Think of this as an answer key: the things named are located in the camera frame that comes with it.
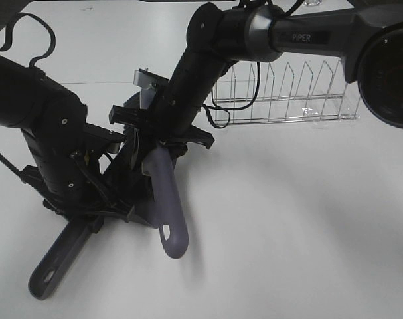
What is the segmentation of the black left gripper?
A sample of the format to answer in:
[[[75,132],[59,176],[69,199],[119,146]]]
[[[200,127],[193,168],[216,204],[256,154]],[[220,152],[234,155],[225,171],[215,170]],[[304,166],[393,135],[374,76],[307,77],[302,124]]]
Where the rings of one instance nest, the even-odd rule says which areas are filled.
[[[99,165],[109,143],[125,142],[123,134],[89,123],[41,124],[21,132],[36,164],[25,166],[21,180],[42,196],[47,209],[67,221],[81,218],[92,233],[104,225],[103,216],[133,221],[135,204],[119,200]]]

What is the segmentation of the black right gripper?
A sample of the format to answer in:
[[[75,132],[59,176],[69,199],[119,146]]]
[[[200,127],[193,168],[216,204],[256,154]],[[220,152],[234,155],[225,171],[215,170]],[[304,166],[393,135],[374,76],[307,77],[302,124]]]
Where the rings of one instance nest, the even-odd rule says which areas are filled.
[[[148,110],[113,105],[110,124],[152,126],[153,138],[161,140],[171,156],[185,155],[187,143],[210,149],[213,135],[191,124],[228,63],[213,53],[185,50],[165,88],[155,94]]]

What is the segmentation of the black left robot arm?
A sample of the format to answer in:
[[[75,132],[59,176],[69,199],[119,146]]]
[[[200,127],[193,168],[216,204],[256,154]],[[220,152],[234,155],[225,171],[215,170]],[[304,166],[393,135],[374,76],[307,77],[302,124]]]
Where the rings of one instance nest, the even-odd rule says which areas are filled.
[[[59,215],[129,222],[131,204],[108,185],[99,166],[125,136],[88,123],[87,115],[87,105],[42,70],[0,55],[0,126],[21,131],[35,165],[18,169],[1,152],[0,162]]]

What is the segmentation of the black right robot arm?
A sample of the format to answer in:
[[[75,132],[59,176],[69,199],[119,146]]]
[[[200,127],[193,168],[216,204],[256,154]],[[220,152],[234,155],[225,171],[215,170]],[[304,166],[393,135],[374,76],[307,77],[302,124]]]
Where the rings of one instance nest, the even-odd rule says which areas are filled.
[[[358,84],[367,108],[403,129],[403,3],[302,15],[269,1],[225,11],[206,3],[191,17],[186,42],[172,77],[148,108],[114,106],[110,122],[138,128],[167,146],[211,147],[212,135],[193,120],[216,81],[237,62],[273,62],[290,52],[340,58],[345,81]]]

